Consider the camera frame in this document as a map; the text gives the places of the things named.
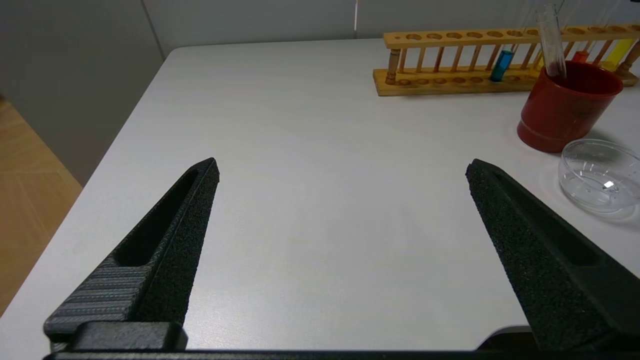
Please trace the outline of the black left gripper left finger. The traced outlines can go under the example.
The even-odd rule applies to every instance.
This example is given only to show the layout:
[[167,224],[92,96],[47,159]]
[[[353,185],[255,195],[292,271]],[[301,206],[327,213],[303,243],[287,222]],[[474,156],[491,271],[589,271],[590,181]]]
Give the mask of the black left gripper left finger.
[[189,167],[46,319],[45,335],[87,322],[182,324],[219,181],[214,158]]

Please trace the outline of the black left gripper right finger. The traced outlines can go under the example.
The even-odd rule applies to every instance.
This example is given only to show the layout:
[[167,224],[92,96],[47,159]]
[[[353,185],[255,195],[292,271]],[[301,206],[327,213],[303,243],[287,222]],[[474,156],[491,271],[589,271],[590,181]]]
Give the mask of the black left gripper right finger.
[[474,159],[466,179],[539,349],[639,349],[637,276],[498,166]]

